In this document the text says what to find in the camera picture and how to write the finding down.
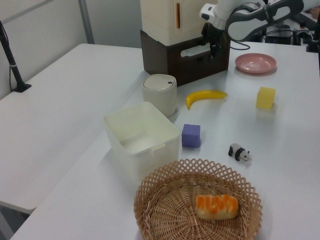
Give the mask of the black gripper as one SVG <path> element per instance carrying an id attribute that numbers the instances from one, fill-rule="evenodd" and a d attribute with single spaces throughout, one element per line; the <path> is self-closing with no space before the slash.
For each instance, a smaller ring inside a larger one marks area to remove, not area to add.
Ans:
<path id="1" fill-rule="evenodd" d="M 223 30 L 214 27 L 211 23 L 207 22 L 204 24 L 201 34 L 202 43 L 204 46 L 207 43 L 210 44 L 210 57 L 215 58 L 216 54 L 221 55 L 224 51 L 223 45 L 220 43 L 221 36 L 223 35 Z"/>

